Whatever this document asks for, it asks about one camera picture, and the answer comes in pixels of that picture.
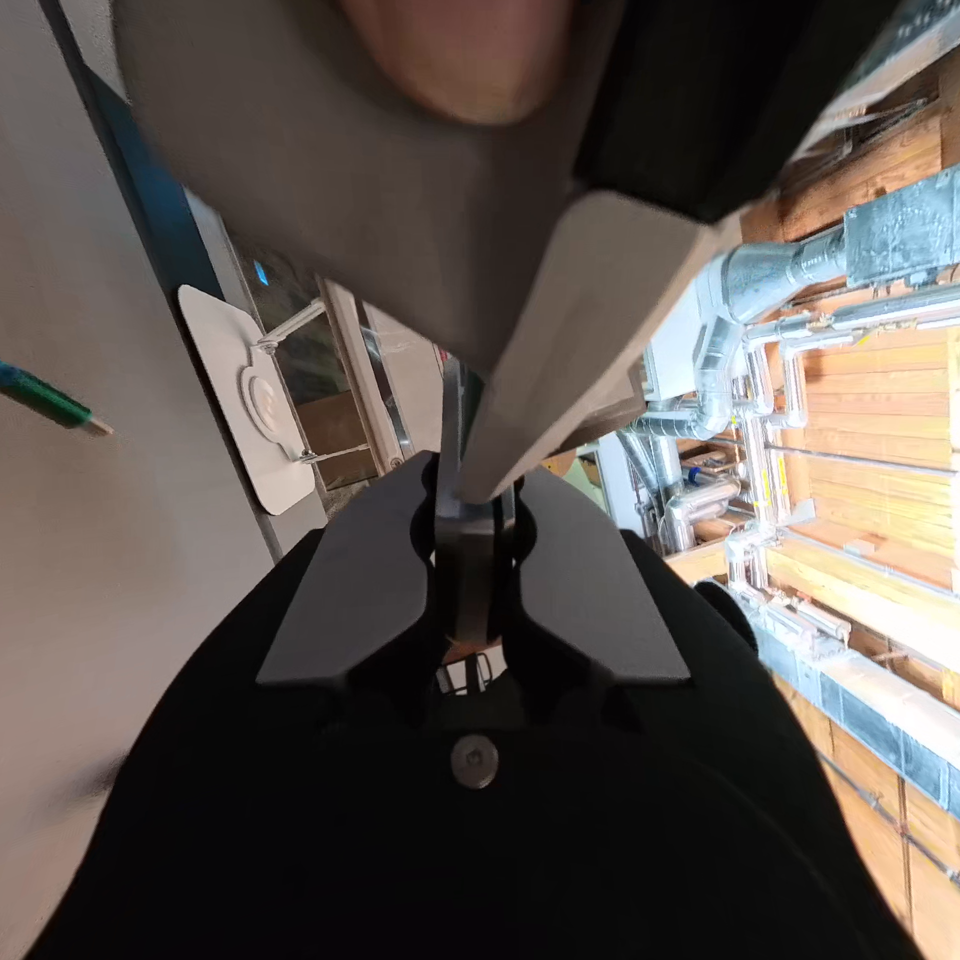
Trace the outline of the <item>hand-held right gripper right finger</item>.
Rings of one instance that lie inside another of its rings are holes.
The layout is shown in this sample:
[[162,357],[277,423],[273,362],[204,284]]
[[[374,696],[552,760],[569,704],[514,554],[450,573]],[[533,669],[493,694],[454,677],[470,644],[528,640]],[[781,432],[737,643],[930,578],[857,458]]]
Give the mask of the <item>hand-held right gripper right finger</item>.
[[620,690],[689,686],[690,667],[606,513],[544,468],[515,498],[502,642],[530,719],[603,714]]

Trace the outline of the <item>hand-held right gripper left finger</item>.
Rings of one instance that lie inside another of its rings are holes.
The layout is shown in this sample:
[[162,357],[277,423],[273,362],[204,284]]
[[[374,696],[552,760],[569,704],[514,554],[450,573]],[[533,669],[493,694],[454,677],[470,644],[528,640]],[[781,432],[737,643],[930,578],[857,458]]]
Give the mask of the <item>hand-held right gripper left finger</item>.
[[443,658],[433,521],[439,455],[415,454],[322,532],[256,682],[324,690],[426,724]]

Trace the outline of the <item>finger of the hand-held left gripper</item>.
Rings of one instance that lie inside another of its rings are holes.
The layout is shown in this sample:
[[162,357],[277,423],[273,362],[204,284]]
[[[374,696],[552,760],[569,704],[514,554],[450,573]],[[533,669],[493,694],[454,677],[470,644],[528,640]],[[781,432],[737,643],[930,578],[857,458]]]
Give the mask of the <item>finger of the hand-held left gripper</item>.
[[113,3],[131,111],[174,176],[482,379],[467,502],[558,450],[718,248],[709,225],[574,179],[622,12],[574,15],[533,116],[474,126],[402,93],[335,2]]

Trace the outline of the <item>grey hdmi switch adapter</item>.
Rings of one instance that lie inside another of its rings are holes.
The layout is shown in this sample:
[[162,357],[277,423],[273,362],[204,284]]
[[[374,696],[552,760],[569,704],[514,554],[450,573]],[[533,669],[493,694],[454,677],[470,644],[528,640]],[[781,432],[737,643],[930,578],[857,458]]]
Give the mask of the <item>grey hdmi switch adapter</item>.
[[483,649],[499,639],[499,606],[514,567],[513,486],[473,504],[457,488],[482,383],[448,356],[441,369],[441,433],[434,508],[434,565],[441,626],[455,644]]

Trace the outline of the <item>black braided cable slim plug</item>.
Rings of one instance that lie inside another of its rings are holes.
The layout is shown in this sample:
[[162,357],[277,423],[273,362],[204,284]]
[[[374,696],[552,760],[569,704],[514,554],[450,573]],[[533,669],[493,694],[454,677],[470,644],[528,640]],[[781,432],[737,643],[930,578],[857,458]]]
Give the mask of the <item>black braided cable slim plug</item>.
[[64,429],[110,437],[114,429],[87,406],[30,371],[1,362],[1,395]]

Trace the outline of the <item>person's left hand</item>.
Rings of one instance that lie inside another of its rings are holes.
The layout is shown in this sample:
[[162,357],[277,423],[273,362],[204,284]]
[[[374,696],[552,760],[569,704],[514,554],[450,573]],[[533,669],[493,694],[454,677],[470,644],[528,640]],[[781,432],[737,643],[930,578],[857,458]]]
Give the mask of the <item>person's left hand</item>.
[[571,1],[341,1],[378,68],[427,110],[507,126],[543,107],[570,47]]

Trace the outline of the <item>printed instruction sheet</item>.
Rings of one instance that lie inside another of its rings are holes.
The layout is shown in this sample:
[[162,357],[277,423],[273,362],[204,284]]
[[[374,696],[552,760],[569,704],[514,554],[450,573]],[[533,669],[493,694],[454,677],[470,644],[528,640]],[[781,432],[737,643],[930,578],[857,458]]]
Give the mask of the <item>printed instruction sheet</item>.
[[375,342],[371,365],[383,373],[383,401],[401,455],[438,452],[442,435],[442,356],[436,346],[377,307],[359,300],[362,326]]

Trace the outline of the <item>conical silver duct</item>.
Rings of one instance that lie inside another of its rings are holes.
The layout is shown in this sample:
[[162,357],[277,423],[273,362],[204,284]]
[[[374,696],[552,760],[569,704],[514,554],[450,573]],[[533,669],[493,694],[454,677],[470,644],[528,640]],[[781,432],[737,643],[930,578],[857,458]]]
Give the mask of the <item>conical silver duct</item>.
[[918,294],[895,298],[876,314],[844,308],[822,335],[844,336],[850,330],[918,314],[933,318],[957,297],[940,289],[926,291],[942,269],[958,264],[958,166],[882,198],[846,211],[843,222],[798,243],[738,246],[714,258],[691,287],[701,336],[694,355],[696,397],[650,407],[632,426],[652,438],[709,441],[724,432],[737,412],[758,417],[773,413],[768,374],[762,373],[750,401],[735,401],[736,360],[746,357],[748,370],[764,369],[760,360],[769,342],[786,339],[798,351],[817,336],[805,328],[786,334],[786,322],[767,331],[754,322],[784,306],[808,286],[846,278],[848,286],[886,282],[919,283]]

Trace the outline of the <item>rectangular metal air duct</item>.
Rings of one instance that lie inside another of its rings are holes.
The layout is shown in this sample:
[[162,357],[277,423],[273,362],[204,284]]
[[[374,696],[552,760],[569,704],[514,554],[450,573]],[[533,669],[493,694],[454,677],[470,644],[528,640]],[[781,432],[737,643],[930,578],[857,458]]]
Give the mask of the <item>rectangular metal air duct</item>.
[[836,132],[872,121],[876,105],[959,43],[957,1],[899,3],[790,157],[797,162]]

